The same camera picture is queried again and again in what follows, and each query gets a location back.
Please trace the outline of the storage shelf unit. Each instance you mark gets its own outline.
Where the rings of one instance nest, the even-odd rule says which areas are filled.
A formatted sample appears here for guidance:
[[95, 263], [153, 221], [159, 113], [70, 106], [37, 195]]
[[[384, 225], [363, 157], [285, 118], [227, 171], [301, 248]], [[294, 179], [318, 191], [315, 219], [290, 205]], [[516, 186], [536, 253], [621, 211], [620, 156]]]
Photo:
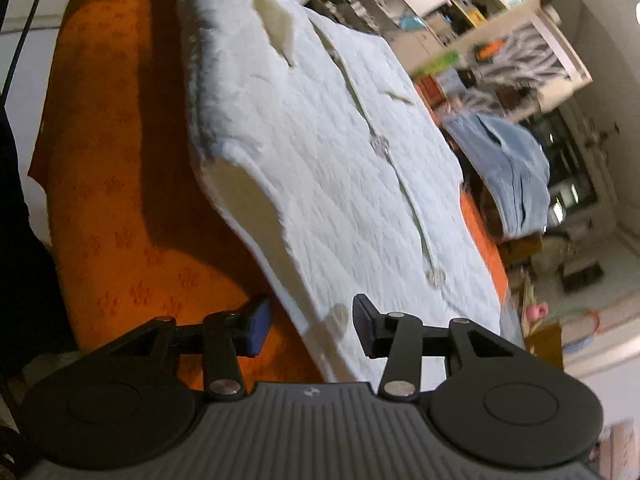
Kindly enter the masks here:
[[592, 77], [552, 0], [307, 0], [385, 39], [431, 108], [449, 103], [521, 122], [551, 112]]

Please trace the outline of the pink kettlebell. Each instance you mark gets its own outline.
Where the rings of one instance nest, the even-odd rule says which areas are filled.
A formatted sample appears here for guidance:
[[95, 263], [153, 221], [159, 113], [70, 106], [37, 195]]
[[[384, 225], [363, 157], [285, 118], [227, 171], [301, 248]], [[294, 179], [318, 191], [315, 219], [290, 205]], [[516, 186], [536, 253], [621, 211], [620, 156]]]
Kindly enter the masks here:
[[543, 320], [549, 313], [548, 304], [543, 301], [540, 304], [531, 304], [524, 310], [524, 315], [529, 323], [536, 323]]

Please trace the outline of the light blue denim jeans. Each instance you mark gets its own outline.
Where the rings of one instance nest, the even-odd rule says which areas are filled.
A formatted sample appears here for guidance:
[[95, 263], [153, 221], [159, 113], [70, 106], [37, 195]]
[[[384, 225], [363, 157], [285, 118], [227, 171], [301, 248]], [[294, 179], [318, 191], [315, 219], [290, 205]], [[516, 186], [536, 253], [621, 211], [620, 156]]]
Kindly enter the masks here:
[[461, 112], [442, 118], [495, 206], [503, 240], [541, 234], [550, 206], [550, 165], [524, 127], [497, 116]]

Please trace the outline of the white quilted vest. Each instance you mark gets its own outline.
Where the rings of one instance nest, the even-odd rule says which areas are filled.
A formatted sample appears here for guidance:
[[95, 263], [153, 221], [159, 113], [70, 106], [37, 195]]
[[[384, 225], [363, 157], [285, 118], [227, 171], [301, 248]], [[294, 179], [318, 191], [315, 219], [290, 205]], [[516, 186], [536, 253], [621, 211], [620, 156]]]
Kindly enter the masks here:
[[295, 0], [178, 0], [203, 192], [262, 268], [330, 382], [377, 384], [352, 300], [498, 330], [461, 209], [462, 170], [378, 36]]

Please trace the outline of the orange patterned table mat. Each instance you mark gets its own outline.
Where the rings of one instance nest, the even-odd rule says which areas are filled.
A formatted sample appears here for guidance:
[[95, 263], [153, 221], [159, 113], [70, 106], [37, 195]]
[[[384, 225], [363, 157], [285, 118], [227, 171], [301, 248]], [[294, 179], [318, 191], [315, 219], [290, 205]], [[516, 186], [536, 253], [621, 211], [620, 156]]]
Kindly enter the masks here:
[[178, 0], [70, 0], [29, 172], [82, 350], [265, 294], [273, 326], [246, 380], [329, 382], [194, 174]]

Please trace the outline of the colourful hula hoop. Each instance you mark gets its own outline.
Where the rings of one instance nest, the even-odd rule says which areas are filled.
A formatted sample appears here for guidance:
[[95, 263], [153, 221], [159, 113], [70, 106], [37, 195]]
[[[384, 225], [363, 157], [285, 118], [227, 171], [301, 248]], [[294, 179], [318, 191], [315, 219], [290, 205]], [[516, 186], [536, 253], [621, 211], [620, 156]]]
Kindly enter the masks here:
[[596, 310], [586, 309], [564, 316], [560, 322], [564, 356], [584, 350], [600, 333], [602, 320]]

